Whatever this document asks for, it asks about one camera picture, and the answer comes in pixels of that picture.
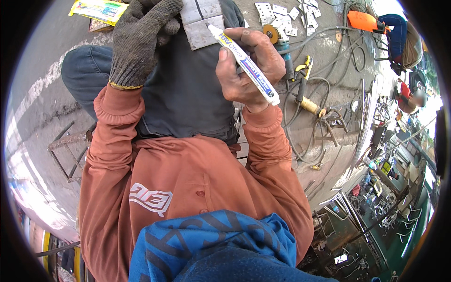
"gray knit glove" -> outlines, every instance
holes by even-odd
[[[157,42],[159,46],[167,42],[157,39],[157,34],[158,37],[164,38],[165,35],[177,33],[180,25],[173,17],[182,8],[182,0],[161,0],[155,6],[151,0],[130,2],[113,32],[111,85],[122,89],[137,89],[143,86],[157,63]]]

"white marker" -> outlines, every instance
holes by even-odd
[[[235,56],[236,61],[244,70],[245,73],[251,78],[252,82],[257,86],[266,101],[275,106],[280,103],[279,94],[274,87],[269,83],[263,72],[257,67],[252,59],[241,49],[241,47],[235,43],[230,37],[224,34],[224,31],[220,28],[213,26],[212,24],[206,24],[208,29],[212,32],[213,37],[222,46],[230,49]]]

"shirt sleeve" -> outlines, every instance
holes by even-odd
[[[261,208],[265,216],[276,212],[290,226],[296,238],[298,264],[313,239],[313,219],[304,190],[291,168],[291,146],[281,127],[282,111],[269,105],[253,114],[243,109],[244,135],[249,143],[247,169],[278,202],[280,208]]]
[[[131,140],[145,111],[141,89],[120,91],[108,85],[94,100],[94,109],[98,122],[83,169],[79,204],[83,259],[98,281],[126,281],[129,261],[124,258],[131,256],[133,242],[118,244],[120,236],[131,233],[131,228],[120,231],[119,225],[130,221],[124,213],[128,201],[123,201],[131,176]]]

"plastic bag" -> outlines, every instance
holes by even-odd
[[[80,0],[72,5],[69,16],[79,14],[115,26],[128,6],[108,0]]]

